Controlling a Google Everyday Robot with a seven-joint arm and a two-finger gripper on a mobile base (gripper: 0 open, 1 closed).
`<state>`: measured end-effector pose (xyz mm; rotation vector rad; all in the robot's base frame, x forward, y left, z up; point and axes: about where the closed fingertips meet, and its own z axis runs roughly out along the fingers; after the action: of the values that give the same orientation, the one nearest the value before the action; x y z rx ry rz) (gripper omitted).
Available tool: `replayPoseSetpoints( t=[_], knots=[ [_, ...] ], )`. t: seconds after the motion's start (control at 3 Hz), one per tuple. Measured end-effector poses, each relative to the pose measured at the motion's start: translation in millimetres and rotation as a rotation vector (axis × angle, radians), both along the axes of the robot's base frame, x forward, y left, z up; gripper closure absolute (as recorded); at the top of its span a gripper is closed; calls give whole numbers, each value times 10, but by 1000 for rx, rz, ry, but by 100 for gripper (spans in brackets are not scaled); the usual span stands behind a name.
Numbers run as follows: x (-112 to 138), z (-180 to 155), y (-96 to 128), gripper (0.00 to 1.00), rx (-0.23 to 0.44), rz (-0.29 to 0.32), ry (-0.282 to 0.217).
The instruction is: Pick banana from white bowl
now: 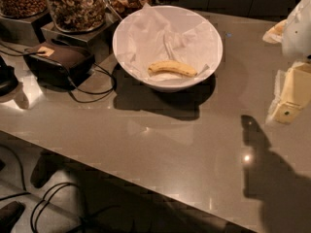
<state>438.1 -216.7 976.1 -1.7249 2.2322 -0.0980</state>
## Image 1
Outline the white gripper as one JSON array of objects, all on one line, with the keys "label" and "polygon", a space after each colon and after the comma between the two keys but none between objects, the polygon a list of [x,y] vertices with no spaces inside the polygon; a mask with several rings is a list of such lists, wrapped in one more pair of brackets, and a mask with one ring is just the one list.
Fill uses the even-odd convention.
[{"label": "white gripper", "polygon": [[[267,30],[266,43],[282,41],[283,55],[295,59],[311,56],[311,0],[300,0],[288,15]],[[275,77],[274,99],[267,120],[291,124],[311,102],[311,63],[296,61],[287,71],[279,70]]]}]

